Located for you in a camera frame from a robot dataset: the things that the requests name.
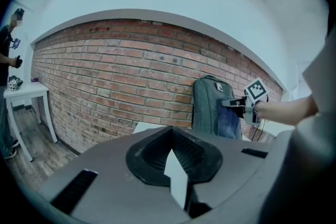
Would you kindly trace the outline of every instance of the blue cloth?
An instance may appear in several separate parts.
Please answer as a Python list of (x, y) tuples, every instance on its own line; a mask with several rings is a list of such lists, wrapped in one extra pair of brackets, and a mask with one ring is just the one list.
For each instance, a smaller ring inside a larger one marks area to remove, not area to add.
[(240, 121), (237, 114), (232, 110), (221, 105), (218, 110), (218, 136), (239, 139)]

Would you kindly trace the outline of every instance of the white table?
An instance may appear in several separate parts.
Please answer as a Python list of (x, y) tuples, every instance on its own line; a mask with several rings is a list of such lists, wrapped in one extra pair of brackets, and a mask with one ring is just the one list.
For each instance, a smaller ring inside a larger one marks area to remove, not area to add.
[[(49, 89), (47, 87), (45, 87), (44, 85), (42, 85), (41, 83), (39, 83), (39, 82), (29, 82), (29, 83), (24, 83), (16, 91), (11, 91), (9, 88), (7, 88), (4, 92), (4, 98), (6, 99), (10, 124), (12, 125), (12, 128), (14, 130), (16, 138), (19, 141), (23, 152), (26, 154), (26, 156), (27, 156), (27, 158), (30, 162), (33, 160), (33, 158), (31, 157), (30, 153), (28, 152), (28, 150), (26, 148), (26, 145), (22, 141), (19, 129), (17, 128), (15, 118), (14, 118), (14, 114), (13, 114), (12, 102), (26, 100), (26, 99), (30, 99), (30, 98), (37, 98), (37, 97), (42, 96), (43, 97), (44, 111), (45, 111), (45, 114), (46, 114), (46, 118), (47, 118), (49, 130), (50, 130), (50, 133), (51, 133), (51, 137), (52, 137), (54, 142), (57, 142), (57, 138), (56, 138), (54, 128), (53, 128), (53, 125), (51, 123), (50, 114), (49, 114), (47, 91), (49, 91)], [(36, 111), (38, 123), (41, 123), (41, 117), (40, 117), (40, 112), (39, 112), (38, 106), (36, 106), (35, 111)]]

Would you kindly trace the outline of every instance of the cable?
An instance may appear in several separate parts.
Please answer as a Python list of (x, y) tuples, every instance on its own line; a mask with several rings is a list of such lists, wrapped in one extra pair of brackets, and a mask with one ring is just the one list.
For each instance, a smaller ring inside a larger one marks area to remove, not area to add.
[(265, 123), (266, 123), (266, 120), (264, 120), (264, 124), (263, 124), (263, 127), (262, 127), (262, 129), (261, 129), (261, 133), (260, 133), (260, 135), (259, 135), (259, 137), (258, 137), (257, 142), (259, 141), (259, 139), (260, 139), (260, 137), (261, 137), (261, 135), (262, 135), (262, 133), (263, 133), (263, 130), (264, 130), (264, 127), (265, 127)]
[(254, 130), (254, 133), (253, 133), (253, 136), (252, 136), (252, 140), (251, 141), (253, 141), (253, 138), (254, 138), (254, 135), (256, 134), (256, 131), (258, 130), (258, 126), (256, 127), (256, 129)]

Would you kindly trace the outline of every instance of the white paper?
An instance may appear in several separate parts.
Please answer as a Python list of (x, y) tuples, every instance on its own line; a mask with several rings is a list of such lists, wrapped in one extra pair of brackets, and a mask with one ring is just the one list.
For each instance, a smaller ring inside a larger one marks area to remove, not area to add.
[(188, 176), (183, 170), (173, 150), (170, 150), (166, 161), (164, 174), (170, 177), (170, 193), (183, 209), (187, 195)]

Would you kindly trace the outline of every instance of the black shirt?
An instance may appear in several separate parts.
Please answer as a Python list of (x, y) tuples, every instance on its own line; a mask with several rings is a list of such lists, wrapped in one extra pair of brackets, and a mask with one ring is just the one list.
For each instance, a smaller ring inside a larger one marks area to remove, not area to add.
[[(11, 41), (12, 36), (9, 32), (9, 27), (5, 25), (0, 31), (0, 54), (8, 57)], [(7, 86), (8, 67), (7, 63), (0, 63), (0, 86)]]

